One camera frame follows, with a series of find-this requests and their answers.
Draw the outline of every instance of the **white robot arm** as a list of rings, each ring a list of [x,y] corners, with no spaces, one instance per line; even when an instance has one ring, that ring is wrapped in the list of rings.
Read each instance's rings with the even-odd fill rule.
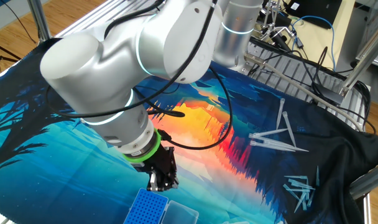
[[[77,113],[116,111],[139,102],[132,88],[149,75],[179,83],[201,78],[211,63],[221,21],[220,7],[210,0],[169,0],[159,13],[114,26],[103,41],[89,34],[60,40],[44,55],[40,71]],[[177,77],[195,47],[193,59]],[[150,175],[148,190],[177,187],[173,149],[162,147],[142,105],[98,115],[82,117],[133,167]]]

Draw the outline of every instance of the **blue cable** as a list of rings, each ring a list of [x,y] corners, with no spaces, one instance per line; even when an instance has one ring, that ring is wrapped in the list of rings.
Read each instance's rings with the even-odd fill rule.
[[[330,27],[331,27],[331,30],[333,31],[333,40],[331,41],[331,58],[333,59],[333,70],[335,71],[336,70],[336,60],[334,59],[334,53],[333,53],[333,47],[334,47],[334,36],[335,36],[335,32],[334,32],[334,28],[333,28],[333,25],[331,25],[331,23],[329,21],[327,21],[326,19],[322,18],[322,17],[318,17],[318,16],[304,16],[304,17],[301,17],[299,18],[297,21],[295,21],[291,26],[293,27],[293,30],[295,31],[294,29],[294,25],[302,20],[302,19],[305,19],[305,18],[315,18],[315,19],[321,19],[325,22],[327,22]],[[295,36],[295,40],[294,40],[294,43],[293,43],[293,47],[292,49],[294,49],[294,45],[295,43],[297,43],[297,36]]]

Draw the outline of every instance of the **pipette tip box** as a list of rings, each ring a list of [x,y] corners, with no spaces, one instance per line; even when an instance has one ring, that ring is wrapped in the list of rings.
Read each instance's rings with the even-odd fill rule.
[[[124,224],[196,224],[198,217],[196,210],[140,189]]]

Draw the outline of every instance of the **clear plastic container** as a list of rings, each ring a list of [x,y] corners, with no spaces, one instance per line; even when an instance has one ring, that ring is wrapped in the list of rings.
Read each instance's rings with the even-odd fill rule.
[[[199,217],[199,212],[174,201],[165,209],[161,224],[196,224]]]

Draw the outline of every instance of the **white wall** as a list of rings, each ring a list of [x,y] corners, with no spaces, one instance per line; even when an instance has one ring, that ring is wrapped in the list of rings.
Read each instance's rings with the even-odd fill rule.
[[[41,3],[44,4],[48,0],[41,0]],[[27,0],[11,0],[7,2],[8,6],[16,13],[17,16],[22,17],[30,12],[30,7],[27,3]],[[0,29],[4,26],[14,22],[16,20],[13,13],[7,8],[7,6],[2,5],[0,7]]]

